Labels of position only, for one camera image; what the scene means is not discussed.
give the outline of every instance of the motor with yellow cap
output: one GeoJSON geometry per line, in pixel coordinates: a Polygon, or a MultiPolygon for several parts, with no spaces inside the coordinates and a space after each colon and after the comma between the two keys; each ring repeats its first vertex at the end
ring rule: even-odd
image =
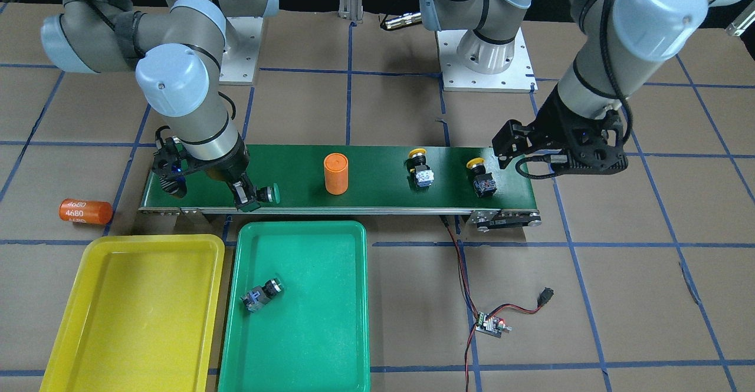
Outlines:
{"type": "Polygon", "coordinates": [[[418,188],[429,187],[435,179],[432,169],[427,166],[427,150],[419,147],[409,152],[408,161],[406,161],[409,174],[418,188]]]}
{"type": "Polygon", "coordinates": [[[472,186],[477,197],[493,196],[498,190],[493,174],[485,169],[485,159],[474,158],[467,163],[467,169],[472,172],[472,186]]]}

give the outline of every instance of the tiled floor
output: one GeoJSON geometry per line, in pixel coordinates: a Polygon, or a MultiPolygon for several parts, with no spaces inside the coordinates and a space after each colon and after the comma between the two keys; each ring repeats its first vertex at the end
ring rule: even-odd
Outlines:
{"type": "MultiPolygon", "coordinates": [[[[81,252],[104,235],[192,233],[136,213],[152,131],[133,77],[62,74],[38,42],[57,6],[0,9],[0,390],[37,390],[81,252]],[[113,202],[111,225],[57,220],[65,197],[113,202]]],[[[223,87],[248,143],[486,146],[528,123],[585,38],[525,23],[540,90],[441,91],[434,37],[387,33],[370,14],[269,19],[257,85],[223,87]]],[[[534,184],[539,228],[461,227],[475,303],[513,332],[478,335],[472,390],[755,390],[755,62],[724,32],[697,32],[633,98],[631,168],[534,184]]],[[[228,245],[254,215],[210,217],[228,245]]],[[[358,217],[369,234],[372,390],[463,390],[469,319],[437,217],[358,217]]],[[[208,390],[216,389],[221,293],[208,390]]]]}

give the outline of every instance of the orange can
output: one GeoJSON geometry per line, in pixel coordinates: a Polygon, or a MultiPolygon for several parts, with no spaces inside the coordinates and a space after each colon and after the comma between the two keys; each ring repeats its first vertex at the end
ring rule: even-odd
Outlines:
{"type": "Polygon", "coordinates": [[[96,200],[65,199],[60,202],[57,215],[64,221],[106,225],[113,218],[113,206],[96,200]]]}
{"type": "Polygon", "coordinates": [[[340,195],[349,188],[349,159],[342,153],[331,153],[324,161],[326,167],[326,190],[340,195]]]}

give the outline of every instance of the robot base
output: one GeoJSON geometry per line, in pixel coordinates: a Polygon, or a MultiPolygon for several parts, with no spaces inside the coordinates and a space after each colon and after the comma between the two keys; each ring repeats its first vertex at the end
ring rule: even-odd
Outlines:
{"type": "Polygon", "coordinates": [[[493,91],[499,93],[529,93],[537,83],[521,29],[517,32],[516,53],[504,72],[493,75],[477,73],[462,64],[456,55],[464,30],[439,31],[438,56],[443,72],[443,88],[447,91],[493,91]]]}
{"type": "Polygon", "coordinates": [[[223,53],[221,84],[250,85],[257,72],[264,18],[228,18],[228,45],[223,53]]]}

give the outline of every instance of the green tray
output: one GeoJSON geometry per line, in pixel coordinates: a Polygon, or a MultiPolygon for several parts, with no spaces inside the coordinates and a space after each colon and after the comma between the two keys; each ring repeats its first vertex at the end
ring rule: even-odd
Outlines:
{"type": "MultiPolygon", "coordinates": [[[[470,214],[477,210],[537,212],[530,180],[513,168],[498,168],[488,147],[426,147],[427,164],[435,172],[432,186],[412,187],[405,161],[411,147],[248,145],[249,178],[258,187],[280,186],[280,204],[262,204],[258,213],[287,215],[470,214]],[[323,159],[332,152],[349,158],[349,188],[333,196],[324,188],[323,159]],[[498,192],[480,199],[466,164],[482,156],[498,192]]],[[[237,212],[228,187],[202,173],[186,177],[188,193],[175,199],[163,192],[154,174],[147,178],[140,210],[173,212],[199,209],[205,214],[237,212]]]]}
{"type": "Polygon", "coordinates": [[[354,221],[249,223],[238,234],[219,392],[367,392],[367,243],[354,221]],[[241,297],[277,277],[251,314],[241,297]]]}

